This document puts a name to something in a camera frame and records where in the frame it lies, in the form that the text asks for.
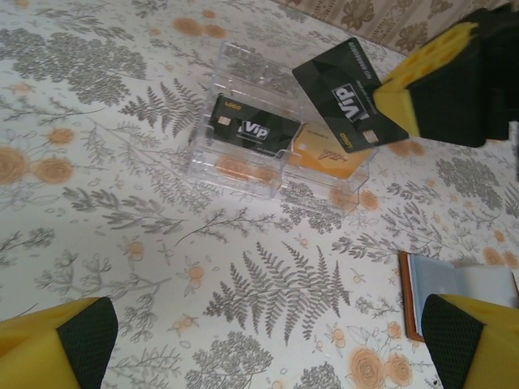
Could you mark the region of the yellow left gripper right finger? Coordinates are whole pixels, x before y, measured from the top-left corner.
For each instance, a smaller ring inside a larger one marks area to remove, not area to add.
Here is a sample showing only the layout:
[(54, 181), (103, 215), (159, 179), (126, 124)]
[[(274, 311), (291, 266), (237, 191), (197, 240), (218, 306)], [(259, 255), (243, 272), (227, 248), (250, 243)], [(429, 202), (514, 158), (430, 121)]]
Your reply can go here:
[(422, 335), (444, 388), (518, 387), (518, 309), (432, 294)]

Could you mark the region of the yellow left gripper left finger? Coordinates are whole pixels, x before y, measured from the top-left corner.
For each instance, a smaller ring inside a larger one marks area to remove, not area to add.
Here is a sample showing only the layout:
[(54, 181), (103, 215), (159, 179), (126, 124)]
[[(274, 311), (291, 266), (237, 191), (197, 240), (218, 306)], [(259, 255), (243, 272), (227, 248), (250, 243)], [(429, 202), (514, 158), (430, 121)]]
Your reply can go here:
[(108, 297), (1, 322), (2, 388), (99, 388), (118, 336)]

